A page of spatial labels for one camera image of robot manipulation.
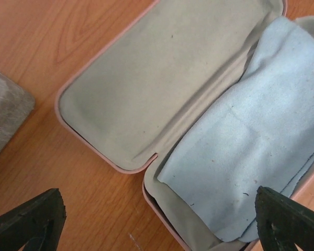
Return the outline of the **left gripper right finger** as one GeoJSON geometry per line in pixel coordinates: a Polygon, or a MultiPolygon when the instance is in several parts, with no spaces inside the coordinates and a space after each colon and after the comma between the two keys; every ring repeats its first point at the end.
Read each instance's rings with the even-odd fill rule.
{"type": "Polygon", "coordinates": [[[263,250],[314,250],[314,211],[262,186],[255,211],[263,250]]]}

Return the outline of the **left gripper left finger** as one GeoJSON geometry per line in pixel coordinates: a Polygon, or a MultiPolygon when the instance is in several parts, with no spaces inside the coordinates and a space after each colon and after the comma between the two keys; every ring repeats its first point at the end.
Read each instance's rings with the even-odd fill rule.
{"type": "Polygon", "coordinates": [[[57,250],[66,220],[58,188],[0,215],[0,250],[57,250]]]}

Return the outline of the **blue cleaning cloth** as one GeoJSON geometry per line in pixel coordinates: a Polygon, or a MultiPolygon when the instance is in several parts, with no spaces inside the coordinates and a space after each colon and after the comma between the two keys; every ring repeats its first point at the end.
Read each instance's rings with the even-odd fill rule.
{"type": "Polygon", "coordinates": [[[290,196],[314,161],[314,38],[276,18],[238,83],[184,135],[158,175],[224,242],[251,242],[258,186],[290,196]]]}

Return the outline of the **pink glasses case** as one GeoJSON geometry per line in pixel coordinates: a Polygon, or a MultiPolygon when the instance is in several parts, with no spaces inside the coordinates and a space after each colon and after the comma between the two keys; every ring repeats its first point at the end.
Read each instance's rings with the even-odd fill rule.
{"type": "MultiPolygon", "coordinates": [[[[217,238],[158,175],[286,9],[286,1],[155,1],[58,94],[57,116],[72,133],[120,172],[145,173],[146,201],[185,250],[250,250],[257,241],[255,219],[255,240],[217,238]]],[[[292,22],[314,38],[314,16],[292,22]]],[[[313,181],[314,161],[286,197],[313,181]]]]}

